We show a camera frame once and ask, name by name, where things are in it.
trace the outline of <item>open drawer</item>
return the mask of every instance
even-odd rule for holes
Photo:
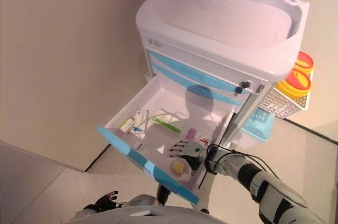
[[[185,139],[190,128],[210,136],[211,143],[218,144],[233,114],[225,103],[213,99],[212,93],[205,95],[207,89],[203,88],[201,96],[195,91],[198,87],[186,88],[159,72],[107,125],[98,128],[109,143],[136,166],[193,204],[199,201],[196,193],[206,173],[205,167],[201,165],[197,172],[192,172],[184,159],[170,157],[169,149]],[[152,121],[152,114],[159,108],[181,119],[184,127],[179,135]],[[149,110],[146,133],[125,134],[119,126],[138,110]],[[175,175],[171,171],[171,163],[176,158],[186,164],[184,174]]]

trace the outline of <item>blue drawer handle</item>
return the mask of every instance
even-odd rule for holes
[[[196,80],[196,81],[203,83],[203,84],[206,84],[210,87],[222,89],[222,90],[225,90],[225,91],[234,92],[234,90],[235,90],[235,87],[233,85],[228,84],[228,83],[221,81],[219,79],[216,79],[215,77],[206,75],[203,72],[199,72],[195,69],[187,67],[187,66],[185,66],[181,63],[178,63],[174,60],[168,59],[165,56],[162,56],[162,55],[160,55],[156,52],[151,51],[151,54],[155,58],[160,60],[162,63],[164,63],[165,65],[170,67],[171,69],[183,74],[184,76],[187,76],[190,79]]]
[[[164,75],[166,75],[168,78],[172,79],[173,81],[175,81],[176,83],[180,84],[181,86],[187,88],[189,91],[203,96],[205,98],[211,99],[211,100],[217,100],[217,101],[221,101],[224,102],[226,104],[235,104],[235,105],[242,105],[242,103],[232,100],[229,97],[223,96],[219,93],[216,93],[214,91],[211,91],[210,89],[204,88],[200,85],[196,85],[195,83],[186,80],[162,67],[160,67],[159,65],[153,63],[153,67],[155,67],[158,71],[160,71],[161,73],[163,73]]]

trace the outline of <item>robotic arm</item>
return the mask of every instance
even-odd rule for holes
[[[186,159],[193,170],[204,163],[208,172],[239,181],[259,203],[259,217],[265,224],[325,223],[296,191],[239,152],[217,146],[207,152],[200,144],[188,141],[177,143],[171,151],[172,156]]]

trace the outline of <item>beige wall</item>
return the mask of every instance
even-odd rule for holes
[[[308,111],[289,118],[338,141],[338,0],[309,1],[302,50],[316,63]]]
[[[1,0],[1,140],[84,170],[145,84],[144,0]]]

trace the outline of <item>blue container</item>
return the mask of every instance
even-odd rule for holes
[[[275,122],[272,113],[258,108],[242,126],[242,130],[260,141],[268,141]]]

